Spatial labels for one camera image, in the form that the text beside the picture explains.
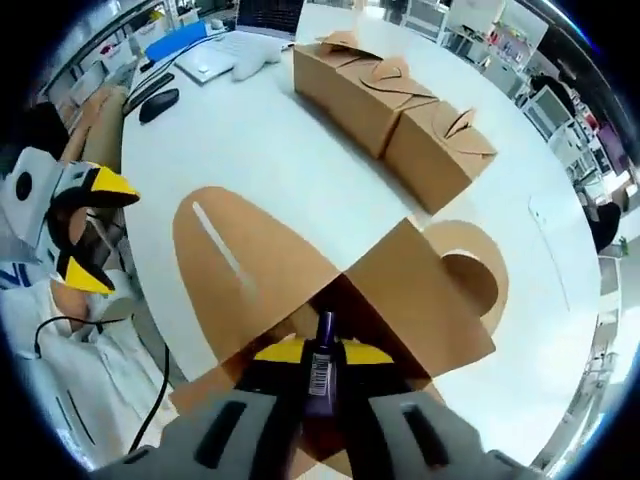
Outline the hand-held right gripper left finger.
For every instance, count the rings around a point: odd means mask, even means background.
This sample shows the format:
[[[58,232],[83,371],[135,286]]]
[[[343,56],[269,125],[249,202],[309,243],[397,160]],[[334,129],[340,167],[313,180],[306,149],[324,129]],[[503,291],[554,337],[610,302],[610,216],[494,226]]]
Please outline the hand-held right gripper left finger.
[[[94,479],[285,479],[307,401],[313,340],[259,352],[233,389],[171,421],[145,446],[92,473]]]

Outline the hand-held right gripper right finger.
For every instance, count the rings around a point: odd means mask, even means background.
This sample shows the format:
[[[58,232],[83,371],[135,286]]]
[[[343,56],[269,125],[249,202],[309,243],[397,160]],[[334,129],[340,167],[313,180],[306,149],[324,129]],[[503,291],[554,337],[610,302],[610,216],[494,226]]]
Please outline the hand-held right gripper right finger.
[[[382,350],[339,348],[339,425],[355,479],[542,479],[423,390]]]

